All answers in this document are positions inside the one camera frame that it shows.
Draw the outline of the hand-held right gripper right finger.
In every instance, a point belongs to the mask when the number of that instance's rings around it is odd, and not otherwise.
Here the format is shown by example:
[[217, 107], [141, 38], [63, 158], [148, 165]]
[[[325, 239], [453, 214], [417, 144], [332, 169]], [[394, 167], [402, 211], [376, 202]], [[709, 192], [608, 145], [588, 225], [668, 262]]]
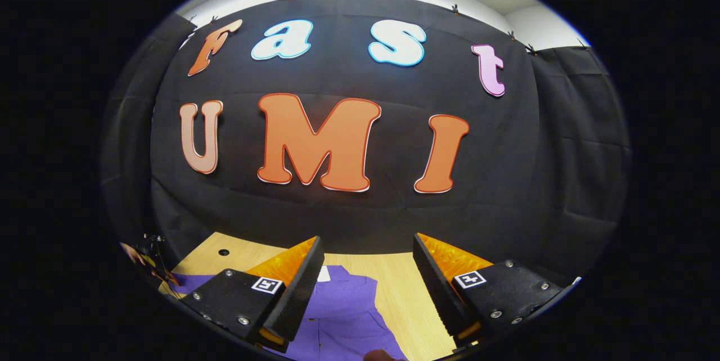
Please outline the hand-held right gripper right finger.
[[515, 259], [493, 263], [422, 233], [414, 235], [412, 257], [458, 348], [504, 338], [565, 294]]

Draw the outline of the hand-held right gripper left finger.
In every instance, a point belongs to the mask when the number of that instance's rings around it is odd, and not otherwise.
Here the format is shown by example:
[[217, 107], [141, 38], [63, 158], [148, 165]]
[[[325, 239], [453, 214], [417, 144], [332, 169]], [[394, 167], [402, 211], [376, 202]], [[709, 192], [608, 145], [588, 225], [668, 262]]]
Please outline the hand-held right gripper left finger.
[[324, 258], [322, 240], [313, 236], [248, 270], [228, 267], [179, 302], [237, 340], [286, 353]]

